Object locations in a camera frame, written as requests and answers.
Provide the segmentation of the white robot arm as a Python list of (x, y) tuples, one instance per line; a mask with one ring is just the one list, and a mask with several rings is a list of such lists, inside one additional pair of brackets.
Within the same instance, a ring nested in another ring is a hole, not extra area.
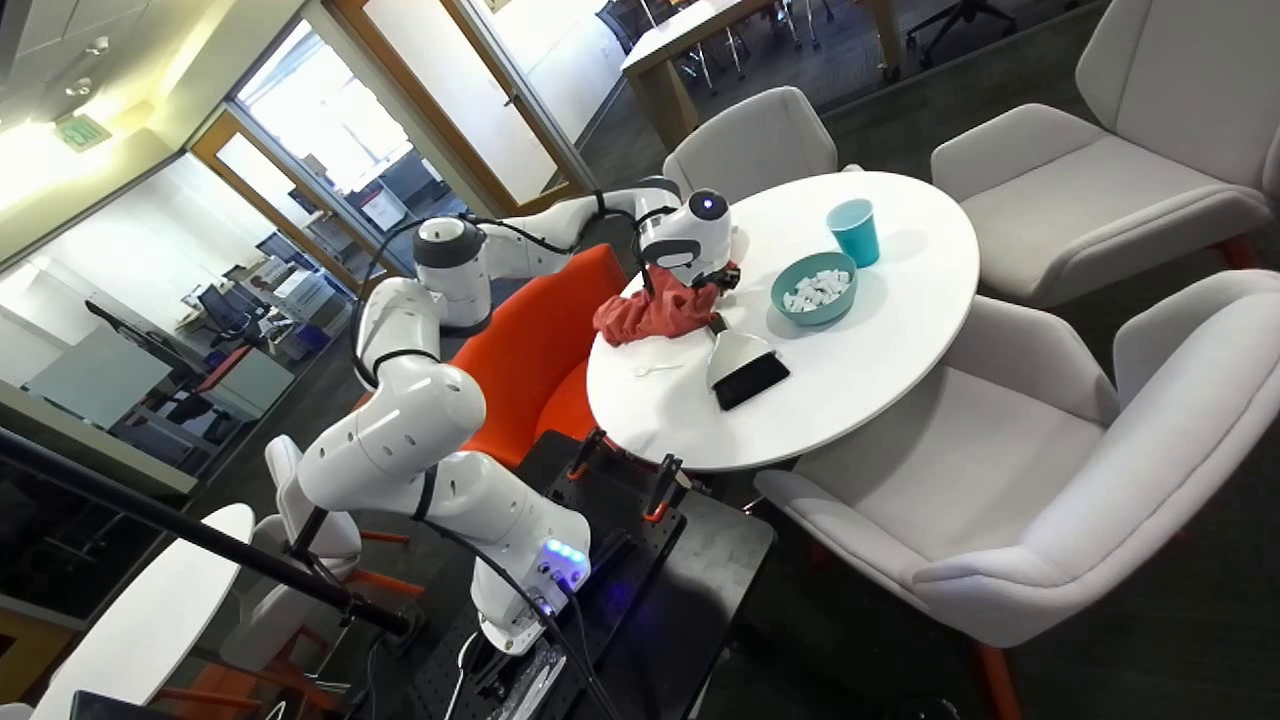
[(626, 212), (639, 248), (674, 248), (714, 288), (727, 268), (727, 200), (645, 181), (571, 196), (534, 214), (420, 225), (418, 272), (373, 288), (357, 327), (369, 399), (310, 446), (276, 434), (263, 462), (287, 549), (357, 558), (357, 512), (418, 515), (476, 551), (472, 609), (483, 638), (525, 654), (591, 577), (591, 528), (545, 500), (493, 446), (511, 413), (468, 369), (439, 357), (439, 327), (496, 332), (522, 301), (563, 279), (583, 290), (583, 228)]

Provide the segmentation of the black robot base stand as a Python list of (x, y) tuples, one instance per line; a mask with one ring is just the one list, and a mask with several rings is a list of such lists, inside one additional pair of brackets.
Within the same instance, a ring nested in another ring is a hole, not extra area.
[(525, 658), (489, 653), (456, 611), (408, 653), (392, 720), (690, 720), (714, 678), (775, 531), (705, 490), (639, 515), (656, 466), (541, 434), (522, 459), (548, 497), (603, 531), (597, 577)]

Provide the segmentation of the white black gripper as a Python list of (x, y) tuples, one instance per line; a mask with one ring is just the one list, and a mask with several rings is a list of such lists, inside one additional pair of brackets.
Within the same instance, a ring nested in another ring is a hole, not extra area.
[(639, 272), (668, 268), (681, 284), (731, 288), (741, 268), (731, 259), (731, 212), (719, 192), (691, 192), (675, 212), (639, 233)]

